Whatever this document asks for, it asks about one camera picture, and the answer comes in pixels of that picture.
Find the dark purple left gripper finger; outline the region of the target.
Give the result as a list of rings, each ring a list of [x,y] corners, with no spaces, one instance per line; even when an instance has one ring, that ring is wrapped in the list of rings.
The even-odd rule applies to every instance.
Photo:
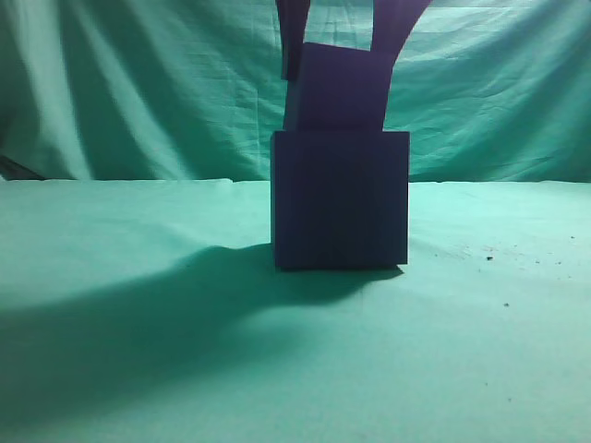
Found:
[[[384,125],[393,66],[413,28],[430,4],[429,0],[373,2],[373,29],[369,52],[370,127]]]

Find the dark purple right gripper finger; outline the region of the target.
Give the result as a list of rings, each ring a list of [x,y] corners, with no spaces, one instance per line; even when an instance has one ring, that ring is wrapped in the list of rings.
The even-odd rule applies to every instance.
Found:
[[[309,0],[275,1],[282,44],[282,78],[295,81],[303,50]]]

